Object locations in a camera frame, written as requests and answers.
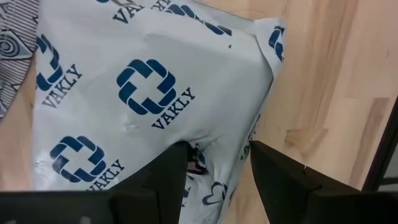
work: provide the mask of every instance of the white plastic package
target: white plastic package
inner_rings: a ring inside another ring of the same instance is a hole
[[[284,28],[220,12],[236,21],[229,28],[215,12],[191,1],[42,0],[34,188],[109,189],[187,141],[208,173],[187,174],[180,223],[221,222],[283,61]]]

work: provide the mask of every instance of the vakly logo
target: vakly logo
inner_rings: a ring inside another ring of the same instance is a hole
[[[215,34],[218,35],[223,35],[227,34],[232,36],[232,30],[223,26],[214,26],[213,24],[210,24],[209,22],[201,20],[192,10],[186,5],[178,6],[176,4],[172,4],[169,6],[169,8],[165,11],[169,12],[172,14],[180,15],[180,16],[188,16],[192,19],[195,19],[196,21],[202,23],[205,25],[209,30],[213,31]]]
[[[157,0],[155,4],[150,9],[155,9],[159,11],[163,11],[172,0]],[[138,13],[144,6],[138,4],[131,4],[128,6],[121,7],[116,14],[113,16],[113,20],[122,22],[124,24],[129,24],[129,21]]]
[[[224,202],[228,186],[220,182],[215,182],[211,186],[211,194],[203,198],[204,205],[213,205],[216,203]]]
[[[51,72],[46,71],[47,73],[45,73],[41,71],[36,77],[37,88],[44,92],[49,91],[42,105],[57,108],[64,97],[81,78],[82,74],[78,73],[75,64],[71,65],[66,73],[63,72],[58,51],[44,35],[37,37],[37,46],[42,54],[49,54],[52,58],[51,61],[49,61]]]
[[[97,0],[99,3],[107,3],[107,2],[113,2],[117,4],[118,6],[135,6],[136,3],[132,0]]]
[[[110,2],[110,0],[97,0],[101,3]],[[138,5],[134,3],[132,0],[112,0],[113,3],[121,6],[121,8],[115,13],[112,17],[113,20],[122,22],[124,24],[129,24],[129,21],[139,12],[144,6]],[[169,5],[172,0],[158,0],[151,9],[158,9],[159,11],[163,11],[167,5]]]
[[[140,87],[132,82],[134,79],[133,75],[140,75],[145,80],[152,75],[159,76],[162,81],[156,86],[155,90],[148,90],[146,88],[143,88],[143,90],[147,94],[158,93],[158,95],[162,95],[161,99],[154,100],[148,96],[142,102],[137,102],[134,99],[134,95]],[[138,59],[133,60],[116,79],[116,83],[120,87],[119,99],[135,113],[146,115],[148,113],[161,114],[163,112],[160,118],[152,124],[152,127],[160,129],[165,129],[195,99],[190,87],[180,97],[177,97],[177,92],[174,89],[175,82],[173,74],[153,59],[146,62]]]
[[[84,136],[64,137],[50,151],[50,157],[53,170],[63,178],[72,183],[93,182],[89,190],[104,189],[124,169],[119,159],[107,168],[104,151]]]
[[[275,50],[276,56],[278,56],[281,62],[284,61],[284,46],[281,43],[284,32],[285,28],[275,26],[275,29],[268,40],[269,46]]]

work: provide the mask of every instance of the wood grain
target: wood grain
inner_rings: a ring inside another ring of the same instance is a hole
[[[257,138],[360,189],[398,94],[398,1],[203,2],[249,19],[286,19],[284,68]],[[34,73],[0,125],[0,189],[30,187]],[[249,161],[224,223],[267,223]]]

